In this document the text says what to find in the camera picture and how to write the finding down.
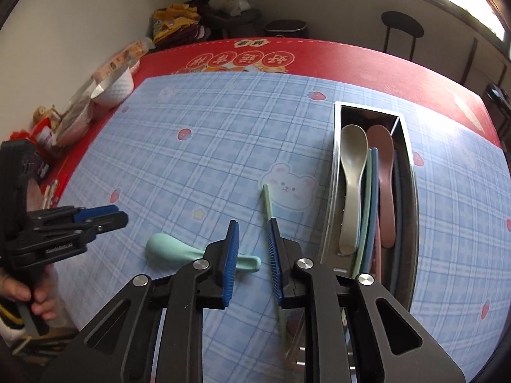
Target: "trash can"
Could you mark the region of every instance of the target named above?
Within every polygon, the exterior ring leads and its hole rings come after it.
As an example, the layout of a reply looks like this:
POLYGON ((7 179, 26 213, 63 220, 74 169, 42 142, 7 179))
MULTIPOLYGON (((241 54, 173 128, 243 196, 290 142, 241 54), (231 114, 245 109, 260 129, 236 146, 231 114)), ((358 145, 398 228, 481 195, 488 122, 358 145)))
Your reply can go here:
POLYGON ((302 20, 275 20, 264 27, 266 37, 309 38, 307 23, 302 20))

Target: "green spoon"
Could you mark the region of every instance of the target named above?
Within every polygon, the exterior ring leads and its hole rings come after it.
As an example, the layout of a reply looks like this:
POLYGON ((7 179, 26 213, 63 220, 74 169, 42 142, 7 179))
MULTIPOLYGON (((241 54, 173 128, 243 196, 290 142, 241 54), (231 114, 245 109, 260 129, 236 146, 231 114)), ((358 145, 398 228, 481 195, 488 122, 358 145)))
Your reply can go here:
MULTIPOLYGON (((147 261, 169 268, 178 269, 203 256, 203 250, 192 248, 165 233, 153 234, 146 244, 147 261)), ((259 257, 238 255, 237 271, 252 273, 257 272, 260 268, 261 259, 259 257)))

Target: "silver screw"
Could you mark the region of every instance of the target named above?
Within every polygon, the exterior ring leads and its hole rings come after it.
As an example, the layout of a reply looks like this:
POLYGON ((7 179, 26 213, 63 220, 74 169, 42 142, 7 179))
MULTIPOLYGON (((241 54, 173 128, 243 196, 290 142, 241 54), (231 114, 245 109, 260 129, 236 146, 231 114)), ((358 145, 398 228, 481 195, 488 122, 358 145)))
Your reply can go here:
POLYGON ((149 282, 149 278, 145 275, 137 275, 133 278, 133 285, 145 286, 149 282))
POLYGON ((314 262, 308 258, 299 259, 296 261, 296 264, 302 269, 310 269, 314 266, 314 262))
POLYGON ((210 267, 210 263, 205 259, 198 259, 193 263, 193 267, 198 271, 202 271, 204 269, 208 269, 210 267))
POLYGON ((372 285, 375 282, 375 279, 369 274, 361 274, 358 276, 358 281, 362 285, 372 285))

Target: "human hand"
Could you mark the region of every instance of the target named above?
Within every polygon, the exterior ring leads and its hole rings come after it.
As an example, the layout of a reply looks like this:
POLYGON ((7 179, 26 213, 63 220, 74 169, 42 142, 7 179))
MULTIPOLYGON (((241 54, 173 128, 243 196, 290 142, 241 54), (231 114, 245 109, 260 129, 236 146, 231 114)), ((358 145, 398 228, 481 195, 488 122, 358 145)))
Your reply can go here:
MULTIPOLYGON (((31 306, 32 312, 46 320, 57 316, 53 311, 55 306, 53 292, 56 283, 55 275, 53 265, 45 266, 44 272, 34 289, 35 302, 31 306)), ((32 294, 28 286, 17 281, 7 274, 3 268, 0 268, 0 296, 17 301, 30 301, 32 294)))

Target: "black chair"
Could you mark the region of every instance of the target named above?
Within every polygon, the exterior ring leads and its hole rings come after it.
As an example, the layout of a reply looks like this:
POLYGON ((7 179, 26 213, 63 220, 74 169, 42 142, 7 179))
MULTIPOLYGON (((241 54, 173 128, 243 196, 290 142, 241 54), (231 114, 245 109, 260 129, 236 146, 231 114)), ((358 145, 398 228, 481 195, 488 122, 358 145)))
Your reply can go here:
POLYGON ((410 17, 407 14, 399 11, 386 11, 382 14, 382 22, 387 26, 387 36, 385 36, 385 46, 383 47, 383 52, 387 53, 390 29, 395 28, 397 30, 401 30, 402 32, 408 33, 413 37, 412 49, 410 50, 410 58, 408 59, 412 61, 413 52, 415 52, 416 40, 424 36, 424 29, 422 28, 421 24, 413 17, 410 17))

